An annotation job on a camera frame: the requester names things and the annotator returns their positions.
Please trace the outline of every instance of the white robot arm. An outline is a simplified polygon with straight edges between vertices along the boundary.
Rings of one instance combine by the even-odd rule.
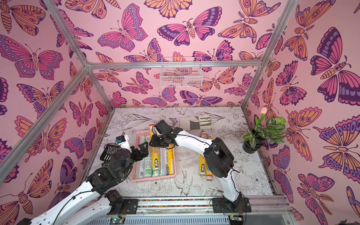
[[[167,148],[169,144],[190,148],[204,155],[210,171],[219,178],[224,191],[224,201],[228,210],[236,210],[241,201],[241,194],[236,190],[231,173],[234,171],[234,157],[224,142],[216,138],[207,140],[182,130],[172,129],[165,121],[161,120],[154,125],[160,135],[154,134],[150,141],[153,147]],[[132,170],[134,162],[148,156],[148,143],[139,145],[140,150],[130,147],[128,136],[117,137],[117,143],[112,146],[113,152],[104,160],[102,167],[87,177],[73,193],[60,201],[56,206],[40,216],[30,220],[23,219],[17,225],[43,224],[43,225],[82,225],[102,215],[111,209],[120,213],[124,207],[124,200],[116,190],[106,193],[96,203],[80,210],[90,201],[99,198],[109,188],[124,181]]]
[[[194,136],[184,130],[180,131],[176,135],[175,141],[178,146],[190,148],[190,149],[194,150],[195,152],[198,152],[202,155],[204,155],[205,149],[209,148],[213,144],[213,140],[208,140],[208,139]],[[237,192],[237,190],[235,189],[234,183],[231,180],[232,171],[234,171],[234,170],[228,167],[228,172],[226,173],[226,176],[222,176],[222,177],[219,177],[218,175],[216,175],[216,176],[219,177],[221,186],[224,191],[224,197],[226,199],[228,199],[229,201],[234,202],[238,198],[239,192]]]

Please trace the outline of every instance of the floral line drawing tabletop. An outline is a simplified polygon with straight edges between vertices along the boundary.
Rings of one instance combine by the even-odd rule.
[[[134,145],[135,134],[148,130],[150,124],[165,120],[171,126],[180,126],[180,117],[209,115],[211,129],[204,130],[208,135],[221,138],[234,156],[233,173],[235,185],[244,195],[272,195],[267,177],[258,154],[248,154],[242,149],[242,136],[248,130],[240,107],[172,107],[172,108],[117,108],[106,131],[106,135],[91,166],[90,173],[101,167],[100,155],[107,143],[113,143],[117,136],[129,136],[129,144]],[[190,130],[199,136],[201,130]],[[217,177],[206,181],[200,177],[200,154],[185,148],[174,150],[176,176],[173,179],[132,183],[127,178],[117,189],[124,197],[171,197],[171,196],[220,196],[222,187]]]

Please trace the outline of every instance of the metal base plate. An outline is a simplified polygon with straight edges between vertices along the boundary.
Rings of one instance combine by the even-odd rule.
[[[212,208],[214,210],[214,213],[251,212],[251,206],[248,198],[241,198],[238,207],[233,211],[229,210],[229,208],[226,207],[226,205],[229,205],[229,200],[225,198],[213,198],[212,205],[213,205]]]
[[[136,210],[138,209],[138,199],[124,199],[125,200],[125,211],[123,214],[136,214]]]

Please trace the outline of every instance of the pink plastic basket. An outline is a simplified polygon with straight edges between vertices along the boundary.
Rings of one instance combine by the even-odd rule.
[[[142,136],[142,135],[144,135],[144,136],[150,135],[150,130],[141,130],[141,131],[136,132],[135,145],[134,145],[135,148],[138,148],[139,137]],[[149,155],[151,155],[151,147],[150,146],[149,146]],[[130,180],[133,183],[151,181],[151,180],[163,180],[163,179],[173,178],[173,177],[176,176],[175,157],[174,157],[174,174],[172,174],[172,175],[135,179],[135,173],[136,173],[136,166],[137,165],[138,165],[137,163],[134,163],[134,167],[133,167],[132,172],[130,174]]]

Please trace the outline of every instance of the white wire basket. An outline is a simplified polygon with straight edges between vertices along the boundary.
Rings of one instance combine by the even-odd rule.
[[[181,57],[180,60],[178,57],[161,59],[160,85],[162,87],[202,87],[201,57]]]

